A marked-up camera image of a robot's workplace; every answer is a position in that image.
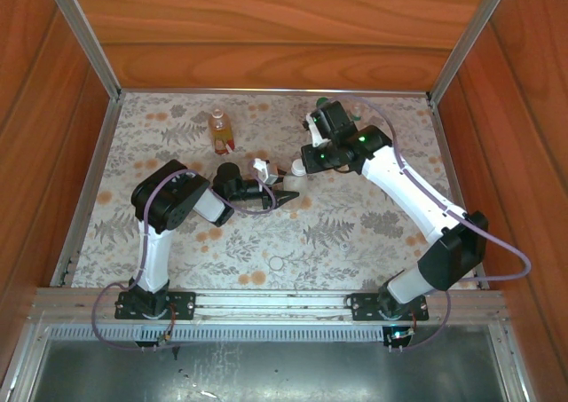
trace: orange liquid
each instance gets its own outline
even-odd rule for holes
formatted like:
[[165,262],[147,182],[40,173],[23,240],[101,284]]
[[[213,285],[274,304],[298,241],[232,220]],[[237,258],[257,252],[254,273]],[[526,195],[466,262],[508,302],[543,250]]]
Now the orange liquid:
[[211,136],[213,137],[213,146],[216,154],[228,154],[227,146],[234,150],[233,131],[230,126],[221,129],[211,129]]

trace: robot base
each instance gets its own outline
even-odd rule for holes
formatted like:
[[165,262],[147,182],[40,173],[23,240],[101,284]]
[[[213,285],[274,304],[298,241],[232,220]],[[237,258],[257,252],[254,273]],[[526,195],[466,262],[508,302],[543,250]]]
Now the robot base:
[[176,313],[176,320],[192,320],[195,312],[195,293],[187,291],[161,290],[153,297],[163,297],[163,308],[158,311],[148,309],[148,300],[143,300],[136,291],[122,291],[114,304],[115,319],[171,319],[171,308]]
[[406,305],[406,311],[398,318],[385,318],[381,312],[379,294],[377,293],[354,293],[347,297],[348,307],[351,308],[353,320],[428,320],[428,305],[426,297],[419,296]]

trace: wooden panel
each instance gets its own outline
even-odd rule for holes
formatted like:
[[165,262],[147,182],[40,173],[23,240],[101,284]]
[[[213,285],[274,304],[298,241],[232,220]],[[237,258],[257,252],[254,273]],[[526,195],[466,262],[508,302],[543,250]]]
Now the wooden panel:
[[[568,0],[502,0],[439,106],[464,198],[533,261],[505,289],[539,400],[568,394]],[[488,247],[489,274],[518,259]]]
[[79,0],[102,43],[345,43],[451,50],[480,0]]
[[527,107],[541,117],[550,160],[566,177],[568,125],[558,117],[568,111],[568,0],[503,0],[492,23]]
[[0,0],[0,130],[54,12],[53,0]]
[[[59,154],[53,172],[43,187],[33,224],[0,301],[0,335],[4,338],[0,372],[10,360],[36,287],[51,278],[105,115],[108,97],[95,72],[91,70],[84,83],[78,85],[83,89],[78,102],[73,102],[76,109],[72,116],[65,116],[71,122],[69,131],[63,132],[64,140],[57,146]],[[56,119],[56,113],[50,110],[46,118]]]
[[[45,211],[41,213],[44,216],[50,216],[51,221],[55,221],[52,229],[50,228],[50,231],[42,236],[48,244],[47,249],[41,251],[41,257],[35,257],[41,258],[41,264],[43,264],[43,276],[39,282],[42,287],[49,287],[53,271],[59,260],[87,170],[91,165],[91,157],[99,139],[100,127],[107,106],[107,91],[94,69],[91,68],[67,134],[67,140],[63,145],[63,151],[51,176],[51,188],[47,191],[49,196],[56,197],[57,200],[47,201]],[[20,255],[20,257],[21,261],[28,258],[25,255]]]
[[[20,99],[0,134],[0,247],[14,259],[21,250],[37,200],[45,190],[67,133],[88,63],[65,19],[58,14]],[[13,261],[0,263],[0,288]]]
[[279,45],[108,45],[123,87],[426,90],[446,51]]
[[[493,158],[488,156],[478,138],[479,130],[458,78],[450,84],[439,105],[439,112],[468,209],[484,211],[489,216],[493,234],[519,245],[522,239],[513,232],[518,224],[508,219],[501,203],[501,195],[488,165]],[[539,257],[533,257],[532,260],[536,263],[535,268],[542,269]],[[517,272],[522,266],[516,256],[494,244],[488,244],[484,267],[487,274],[496,275]],[[530,275],[525,280],[492,284],[492,287],[499,287],[505,292],[515,334],[539,400],[563,400],[568,393],[565,363],[558,357],[556,341],[551,337],[542,305],[535,296],[535,289],[539,285]]]

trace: floral tablecloth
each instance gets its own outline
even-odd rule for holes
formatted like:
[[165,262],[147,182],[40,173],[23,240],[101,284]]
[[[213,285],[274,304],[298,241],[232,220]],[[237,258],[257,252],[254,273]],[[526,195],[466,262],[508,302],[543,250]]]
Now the floral tablecloth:
[[[127,280],[138,257],[130,195],[170,159],[212,179],[222,162],[244,173],[251,158],[286,169],[309,143],[301,121],[315,96],[128,93],[73,280],[103,287]],[[403,155],[444,196],[448,182],[425,99],[373,98],[392,114]],[[230,115],[234,152],[218,156],[207,119]],[[364,109],[358,126],[388,129]],[[216,228],[192,213],[176,230],[170,252],[174,288],[374,289],[414,264],[427,244],[406,214],[377,186],[354,173],[309,176],[297,213],[235,214]]]

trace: wire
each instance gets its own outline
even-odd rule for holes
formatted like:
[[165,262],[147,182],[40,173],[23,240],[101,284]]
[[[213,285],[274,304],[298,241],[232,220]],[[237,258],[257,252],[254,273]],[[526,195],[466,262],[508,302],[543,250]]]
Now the wire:
[[271,206],[268,209],[260,209],[258,211],[256,210],[251,210],[251,209],[242,209],[241,207],[232,204],[231,202],[229,202],[228,200],[226,200],[225,198],[223,198],[222,196],[220,196],[219,194],[217,194],[215,191],[211,191],[211,193],[213,193],[213,195],[215,195],[215,197],[220,200],[221,202],[223,202],[226,206],[234,209],[235,211],[239,211],[240,213],[244,213],[244,214],[250,214],[250,215],[260,215],[260,214],[268,214],[271,211],[273,211],[274,209],[276,209],[277,206],[277,201],[276,201],[276,197],[274,196],[274,193],[272,192],[271,188],[268,187],[268,185],[263,182],[260,177],[258,176],[258,172],[256,171],[256,169],[253,167],[253,164],[255,163],[255,161],[251,161],[248,163],[248,172],[250,173],[250,175],[252,177],[255,178],[255,180],[258,182],[258,184],[260,184],[262,186],[262,188],[268,193],[268,196],[270,196],[270,199],[272,201]]
[[501,240],[501,239],[497,238],[496,236],[491,235],[489,232],[475,226],[474,224],[472,224],[471,222],[466,220],[464,217],[461,217],[460,215],[454,213],[452,210],[448,209],[448,207],[442,201],[440,201],[434,194],[430,193],[430,191],[428,189],[426,189],[416,179],[416,177],[414,177],[413,174],[410,171],[408,171],[408,169],[406,169],[406,163],[405,163],[404,159],[402,158],[402,155],[400,154],[400,148],[398,146],[397,132],[394,130],[394,126],[392,125],[391,120],[388,118],[387,114],[383,111],[383,109],[380,106],[376,105],[373,102],[368,101],[367,99],[360,98],[359,96],[354,96],[354,95],[351,95],[351,94],[336,96],[332,99],[329,99],[327,102],[333,102],[334,100],[342,99],[342,98],[356,99],[360,102],[365,103],[371,109],[375,110],[379,114],[379,116],[381,116],[385,120],[385,122],[389,126],[390,133],[392,134],[392,148],[393,148],[394,156],[397,160],[397,164],[400,167],[401,172],[403,172],[405,174],[405,176],[408,177],[408,179],[422,193],[424,193],[428,197],[428,199],[430,199],[432,202],[434,202],[434,204],[436,204],[436,206],[438,208],[440,208],[442,211],[444,211],[444,213],[447,214],[449,217],[455,219],[460,224],[466,226],[467,228],[469,228],[471,231],[477,233],[478,235],[483,236],[487,240],[490,240],[491,242],[493,242],[493,243],[499,245],[500,247],[503,247],[506,250],[510,251],[511,253],[515,254],[525,264],[525,268],[519,273],[511,273],[509,275],[477,276],[477,277],[473,277],[473,278],[462,278],[460,280],[461,282],[518,280],[518,279],[523,278],[523,277],[525,277],[526,275],[529,274],[529,272],[533,268],[533,264],[531,263],[531,260],[529,259],[529,257],[525,253],[523,253],[520,249],[513,247],[512,245],[508,244],[504,240]]
[[[104,287],[99,295],[97,296],[97,298],[95,299],[95,303],[92,305],[92,311],[91,311],[91,327],[92,327],[92,332],[95,335],[95,337],[97,337],[97,340],[99,340],[101,343],[103,343],[104,345],[112,348],[112,349],[117,349],[119,351],[144,351],[143,348],[140,347],[130,347],[130,346],[123,346],[121,344],[116,344],[113,342],[108,341],[99,331],[99,329],[97,328],[97,307],[99,306],[100,301],[103,298],[103,295],[112,287],[118,287],[120,288],[122,291],[129,291],[131,289],[133,289],[139,282],[140,279],[142,278],[142,274],[144,273],[144,270],[146,268],[146,257],[147,257],[147,252],[148,252],[148,234],[150,233],[150,224],[148,223],[148,215],[150,212],[150,206],[152,205],[152,202],[154,201],[155,197],[157,196],[158,192],[161,191],[161,189],[168,184],[168,182],[177,176],[180,176],[182,174],[193,174],[196,175],[197,171],[193,171],[192,169],[181,169],[178,171],[175,171],[173,173],[171,173],[169,176],[167,176],[166,178],[164,178],[159,184],[158,186],[155,187],[155,189],[152,191],[152,193],[150,194],[150,196],[148,197],[148,201],[146,202],[146,205],[144,207],[144,215],[143,215],[143,220],[144,220],[144,235],[143,235],[143,240],[142,240],[142,258],[140,260],[140,268],[138,269],[138,274],[136,275],[136,278],[132,281],[132,283],[126,287],[124,286],[121,282],[112,282],[110,284],[108,284],[106,287]],[[164,349],[169,349],[171,347],[174,346],[181,346],[183,345],[182,343],[176,343],[176,344],[168,344],[168,345],[163,345],[163,346],[154,346],[153,349],[155,351],[157,350],[164,350]]]
[[338,172],[338,173],[341,173],[341,174],[348,174],[348,173],[351,172],[351,171],[348,170],[348,169],[346,169],[346,170],[339,169],[339,167],[334,167],[334,171],[336,171],[336,172]]
[[434,340],[436,337],[438,337],[438,335],[444,330],[444,328],[447,325],[447,321],[450,319],[450,312],[452,311],[452,298],[450,297],[450,293],[448,291],[444,291],[444,294],[446,294],[446,300],[447,300],[446,315],[444,317],[444,320],[442,320],[442,323],[440,324],[438,329],[436,331],[434,331],[434,334],[432,334],[426,340],[422,340],[421,342],[419,342],[417,344],[413,344],[412,346],[407,346],[404,349],[402,349],[402,346],[401,346],[399,351],[406,353],[407,351],[413,351],[413,350],[415,350],[419,347],[422,347],[422,346],[424,346],[428,343],[431,343],[432,340]]
[[163,339],[165,341],[168,341],[171,338],[171,334],[174,331],[174,326],[176,325],[176,306],[174,303],[170,304],[170,311],[171,311],[170,324],[163,333]]
[[[241,209],[240,207],[234,206],[232,205],[229,201],[221,198],[219,195],[217,195],[215,192],[211,191],[220,201],[222,201],[223,203],[225,203],[226,205],[228,205],[229,207],[231,207],[232,209],[235,209],[237,211],[240,211],[242,213],[246,213],[246,214],[267,214],[269,212],[271,212],[272,210],[274,210],[276,208],[276,197],[274,196],[274,193],[272,192],[272,190],[270,189],[270,187],[268,187],[267,184],[265,184],[257,175],[256,170],[253,168],[253,163],[254,161],[251,161],[248,165],[248,170],[250,171],[250,174],[255,178],[256,181],[258,181],[258,183],[265,189],[266,192],[268,192],[268,195],[270,196],[271,200],[272,200],[272,205],[269,209],[263,210],[263,211],[249,211],[246,209]],[[120,288],[122,291],[129,291],[131,289],[133,289],[134,287],[137,286],[137,284],[139,283],[140,279],[142,278],[142,274],[144,273],[144,270],[146,268],[146,257],[147,257],[147,251],[148,251],[148,234],[150,232],[150,224],[148,223],[148,215],[150,212],[150,206],[152,205],[152,202],[154,201],[155,197],[157,196],[158,192],[161,191],[161,189],[168,184],[168,182],[177,176],[180,176],[182,174],[193,174],[196,175],[198,174],[197,171],[194,171],[192,169],[181,169],[178,171],[175,171],[173,173],[171,173],[169,176],[167,176],[166,178],[164,178],[160,184],[158,184],[158,186],[155,187],[155,189],[152,191],[152,193],[150,194],[150,196],[148,197],[148,201],[146,202],[146,205],[144,207],[144,215],[143,215],[143,220],[144,220],[144,235],[143,235],[143,241],[142,241],[142,258],[140,260],[140,268],[138,269],[138,274],[136,276],[136,278],[134,279],[134,281],[132,281],[132,283],[126,287],[124,286],[121,282],[112,282],[110,284],[108,284],[106,287],[104,287],[99,295],[97,296],[97,298],[95,299],[95,303],[92,305],[92,311],[91,311],[91,327],[92,327],[92,332],[95,335],[95,337],[97,337],[97,339],[103,343],[104,345],[113,348],[113,349],[117,349],[120,351],[140,351],[140,350],[144,350],[143,348],[139,348],[139,347],[130,347],[130,346],[123,346],[121,344],[116,344],[113,342],[108,341],[99,331],[99,329],[97,328],[97,308],[99,307],[99,303],[103,298],[103,295],[110,289],[113,287],[118,287]],[[173,318],[173,322],[175,323],[175,313],[172,313],[172,318]],[[175,343],[175,344],[165,344],[162,346],[154,346],[154,350],[163,350],[163,349],[168,349],[170,347],[176,347],[176,346],[183,346],[183,345],[187,345],[184,343]]]

